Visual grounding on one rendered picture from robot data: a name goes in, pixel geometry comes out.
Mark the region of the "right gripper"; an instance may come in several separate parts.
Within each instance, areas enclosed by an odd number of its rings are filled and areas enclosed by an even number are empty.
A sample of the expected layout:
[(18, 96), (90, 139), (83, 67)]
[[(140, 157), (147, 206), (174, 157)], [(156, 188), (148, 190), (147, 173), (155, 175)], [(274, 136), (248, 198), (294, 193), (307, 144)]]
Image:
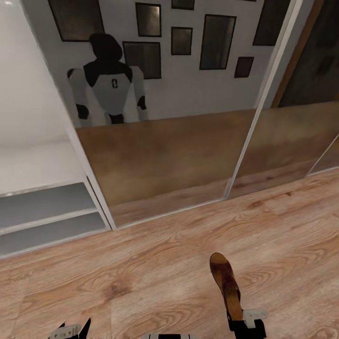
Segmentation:
[(256, 328), (248, 328), (242, 321), (232, 321), (232, 318), (228, 311), (226, 311), (228, 317), (228, 324), (230, 331), (234, 331), (236, 339), (264, 339), (266, 338), (266, 332), (264, 323), (261, 319), (254, 320)]

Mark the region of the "sandal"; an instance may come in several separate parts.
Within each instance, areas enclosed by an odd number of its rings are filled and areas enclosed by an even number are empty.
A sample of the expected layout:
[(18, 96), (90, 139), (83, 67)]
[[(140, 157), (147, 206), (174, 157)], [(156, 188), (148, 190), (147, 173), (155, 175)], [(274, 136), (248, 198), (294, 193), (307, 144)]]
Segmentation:
[(210, 257), (210, 270), (221, 290), (226, 310), (232, 321), (242, 321), (241, 293), (229, 261), (221, 253), (214, 253)]

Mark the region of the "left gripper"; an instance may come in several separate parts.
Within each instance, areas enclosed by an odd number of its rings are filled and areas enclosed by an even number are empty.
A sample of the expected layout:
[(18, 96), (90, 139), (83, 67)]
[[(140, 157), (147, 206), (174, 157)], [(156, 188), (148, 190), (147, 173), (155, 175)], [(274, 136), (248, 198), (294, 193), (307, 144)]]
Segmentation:
[[(85, 326), (83, 327), (82, 331), (80, 334), (76, 334), (75, 336), (72, 336), (71, 338), (68, 339), (86, 339), (87, 333), (89, 331), (91, 319), (89, 318), (88, 321), (86, 322)], [(60, 327), (64, 327), (65, 323), (63, 323)]]

